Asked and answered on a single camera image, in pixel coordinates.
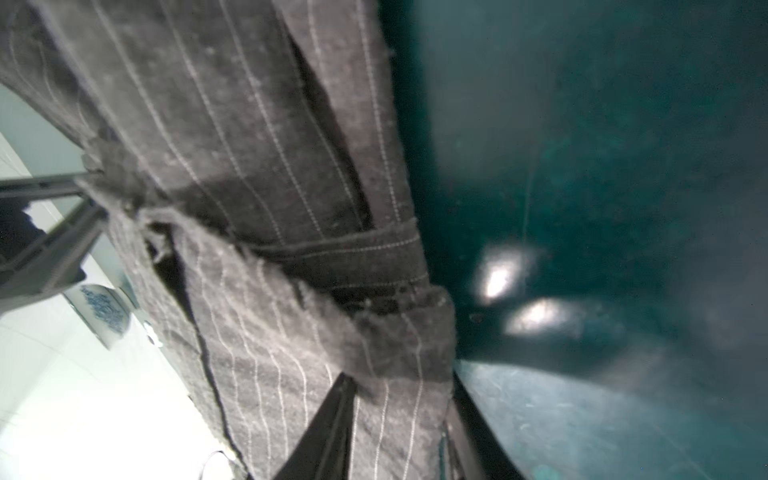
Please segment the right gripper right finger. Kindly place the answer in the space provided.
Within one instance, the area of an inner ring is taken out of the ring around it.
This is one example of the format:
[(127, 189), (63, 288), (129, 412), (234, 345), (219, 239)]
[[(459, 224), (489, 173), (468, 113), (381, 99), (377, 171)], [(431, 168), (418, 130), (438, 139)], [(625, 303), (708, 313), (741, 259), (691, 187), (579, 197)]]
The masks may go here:
[(453, 373), (446, 434), (454, 479), (524, 479), (456, 373)]

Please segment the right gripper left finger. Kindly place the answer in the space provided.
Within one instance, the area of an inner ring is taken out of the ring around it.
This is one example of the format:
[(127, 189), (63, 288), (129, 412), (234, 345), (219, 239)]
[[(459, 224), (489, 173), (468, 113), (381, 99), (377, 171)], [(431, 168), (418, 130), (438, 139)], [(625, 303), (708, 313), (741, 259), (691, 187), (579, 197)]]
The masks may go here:
[(357, 385), (340, 373), (275, 480), (347, 480)]

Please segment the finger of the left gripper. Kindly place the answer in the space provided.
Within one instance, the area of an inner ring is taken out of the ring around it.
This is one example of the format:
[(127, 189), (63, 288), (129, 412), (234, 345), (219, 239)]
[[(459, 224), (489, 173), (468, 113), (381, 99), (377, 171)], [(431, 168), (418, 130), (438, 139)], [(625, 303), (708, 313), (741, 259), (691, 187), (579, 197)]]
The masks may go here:
[(16, 202), (1, 230), (1, 312), (55, 296), (85, 279), (82, 264), (102, 234), (106, 213), (84, 200), (48, 233)]
[(81, 183), (93, 173), (70, 173), (42, 177), (24, 177), (1, 181), (1, 199), (48, 200), (82, 195)]

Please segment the grey pinstriped long sleeve shirt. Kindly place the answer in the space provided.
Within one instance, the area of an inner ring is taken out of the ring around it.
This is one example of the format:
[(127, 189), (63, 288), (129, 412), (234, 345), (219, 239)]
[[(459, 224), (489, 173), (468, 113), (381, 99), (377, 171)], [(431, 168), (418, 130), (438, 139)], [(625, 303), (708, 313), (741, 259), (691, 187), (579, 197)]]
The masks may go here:
[(208, 428), (250, 479), (339, 374), (353, 479), (436, 479), (452, 301), (431, 284), (374, 1), (5, 1), (1, 81), (86, 190)]

